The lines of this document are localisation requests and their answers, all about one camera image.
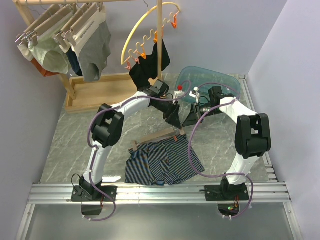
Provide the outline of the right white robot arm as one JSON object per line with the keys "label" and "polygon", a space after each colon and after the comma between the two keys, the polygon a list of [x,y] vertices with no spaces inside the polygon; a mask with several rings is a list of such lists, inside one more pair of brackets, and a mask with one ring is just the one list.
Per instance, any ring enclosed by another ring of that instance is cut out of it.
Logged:
{"label": "right white robot arm", "polygon": [[234,146],[235,158],[229,170],[223,175],[227,183],[220,187],[220,194],[226,200],[238,194],[237,186],[245,183],[254,163],[271,147],[269,117],[244,106],[232,93],[223,93],[220,85],[208,90],[209,101],[203,105],[192,103],[190,113],[183,122],[184,127],[195,126],[191,135],[205,117],[226,114],[236,123]]}

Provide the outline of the navy striped underwear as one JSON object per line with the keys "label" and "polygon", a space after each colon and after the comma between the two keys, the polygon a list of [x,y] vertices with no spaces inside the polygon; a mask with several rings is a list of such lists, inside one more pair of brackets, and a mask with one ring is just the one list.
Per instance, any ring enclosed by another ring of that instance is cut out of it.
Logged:
{"label": "navy striped underwear", "polygon": [[197,175],[188,156],[189,141],[177,135],[130,149],[125,183],[163,187],[183,183]]}

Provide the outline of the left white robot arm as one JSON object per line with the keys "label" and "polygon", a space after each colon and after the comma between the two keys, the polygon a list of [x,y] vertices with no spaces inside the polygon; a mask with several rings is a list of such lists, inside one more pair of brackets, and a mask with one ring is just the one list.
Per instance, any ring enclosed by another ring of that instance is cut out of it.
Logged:
{"label": "left white robot arm", "polygon": [[178,101],[161,98],[169,89],[169,85],[158,79],[153,85],[142,88],[120,103],[100,106],[89,127],[87,140],[91,156],[88,167],[79,181],[83,195],[89,201],[96,201],[101,195],[103,168],[112,147],[122,136],[124,122],[128,117],[140,110],[154,107],[163,113],[166,123],[178,129],[182,128]]}

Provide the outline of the beige clip hanger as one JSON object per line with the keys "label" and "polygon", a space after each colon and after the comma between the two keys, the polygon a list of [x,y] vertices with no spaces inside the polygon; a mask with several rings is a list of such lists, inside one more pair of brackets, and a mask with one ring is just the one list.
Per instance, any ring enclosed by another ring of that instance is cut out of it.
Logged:
{"label": "beige clip hanger", "polygon": [[142,137],[140,137],[138,140],[132,140],[131,141],[131,148],[132,150],[136,151],[138,149],[138,146],[142,145],[142,144],[146,144],[146,143],[150,143],[150,142],[158,142],[164,139],[168,139],[174,136],[178,136],[178,135],[185,135],[185,131],[184,129],[178,129],[178,128],[173,128],[173,127],[169,127],[148,135],[144,135]]}

